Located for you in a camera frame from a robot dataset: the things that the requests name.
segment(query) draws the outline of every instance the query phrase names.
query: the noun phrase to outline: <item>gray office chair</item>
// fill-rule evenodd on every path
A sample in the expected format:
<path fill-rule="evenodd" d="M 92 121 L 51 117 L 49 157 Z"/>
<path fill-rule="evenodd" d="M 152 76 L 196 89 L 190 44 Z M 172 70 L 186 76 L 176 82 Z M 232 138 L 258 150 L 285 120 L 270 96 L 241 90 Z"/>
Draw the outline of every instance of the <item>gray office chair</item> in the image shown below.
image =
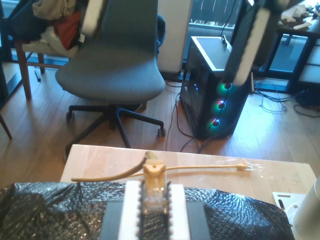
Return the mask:
<path fill-rule="evenodd" d="M 76 56 L 56 72 L 57 82 L 67 92 L 109 103 L 69 107 L 67 120 L 73 118 L 73 111 L 101 112 L 102 116 L 66 146 L 65 161 L 72 145 L 105 121 L 112 128 L 117 126 L 130 148 L 120 117 L 159 125 L 158 135 L 166 135 L 162 121 L 122 107 L 146 103 L 166 86 L 156 62 L 157 10 L 157 0 L 108 0 L 97 36 L 86 39 Z"/>

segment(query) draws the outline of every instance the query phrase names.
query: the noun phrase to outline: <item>white cylinder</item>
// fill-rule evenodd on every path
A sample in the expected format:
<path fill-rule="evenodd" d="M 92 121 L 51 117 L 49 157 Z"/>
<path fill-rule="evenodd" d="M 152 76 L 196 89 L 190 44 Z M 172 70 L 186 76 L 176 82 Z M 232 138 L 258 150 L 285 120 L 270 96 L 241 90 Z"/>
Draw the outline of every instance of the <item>white cylinder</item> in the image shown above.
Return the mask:
<path fill-rule="evenodd" d="M 320 177 L 294 214 L 293 225 L 303 239 L 320 239 Z"/>

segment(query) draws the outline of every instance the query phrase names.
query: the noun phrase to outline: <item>white tag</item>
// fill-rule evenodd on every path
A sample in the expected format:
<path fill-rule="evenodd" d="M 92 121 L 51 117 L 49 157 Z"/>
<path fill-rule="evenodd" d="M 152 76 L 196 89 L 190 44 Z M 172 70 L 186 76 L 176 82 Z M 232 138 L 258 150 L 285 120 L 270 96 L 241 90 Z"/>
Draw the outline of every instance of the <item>white tag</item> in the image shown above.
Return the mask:
<path fill-rule="evenodd" d="M 85 37 L 86 36 L 81 33 L 78 41 L 81 42 L 81 43 L 84 43 L 85 42 Z"/>

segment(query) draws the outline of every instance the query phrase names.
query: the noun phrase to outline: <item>wooden table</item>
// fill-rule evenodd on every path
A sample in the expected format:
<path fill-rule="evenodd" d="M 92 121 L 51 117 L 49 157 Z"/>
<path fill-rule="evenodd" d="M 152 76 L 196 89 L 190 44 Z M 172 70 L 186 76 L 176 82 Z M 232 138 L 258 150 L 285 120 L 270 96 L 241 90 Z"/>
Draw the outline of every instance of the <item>wooden table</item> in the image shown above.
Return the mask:
<path fill-rule="evenodd" d="M 120 174 L 143 158 L 146 150 L 105 146 L 73 145 L 61 182 L 71 178 L 99 178 Z M 309 164 L 153 151 L 167 167 L 190 165 L 233 165 L 247 162 L 251 169 L 180 169 L 168 171 L 167 181 L 185 187 L 219 189 L 274 204 L 272 192 L 306 194 L 316 181 Z M 141 177 L 126 178 L 137 180 Z"/>

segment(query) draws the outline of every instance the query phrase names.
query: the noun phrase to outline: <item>black plastic sheet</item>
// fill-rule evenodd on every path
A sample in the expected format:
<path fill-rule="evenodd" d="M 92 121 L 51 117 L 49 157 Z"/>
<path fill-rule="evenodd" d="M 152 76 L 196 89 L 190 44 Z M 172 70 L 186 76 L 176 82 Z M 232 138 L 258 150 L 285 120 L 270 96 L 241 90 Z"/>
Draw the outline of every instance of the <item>black plastic sheet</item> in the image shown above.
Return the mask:
<path fill-rule="evenodd" d="M 122 200 L 124 191 L 117 182 L 15 183 L 0 191 L 0 239 L 98 239 L 107 202 Z M 212 240 L 294 240 L 275 205 L 215 189 L 187 187 L 185 195 L 203 202 Z M 145 222 L 144 239 L 164 240 L 155 218 Z"/>

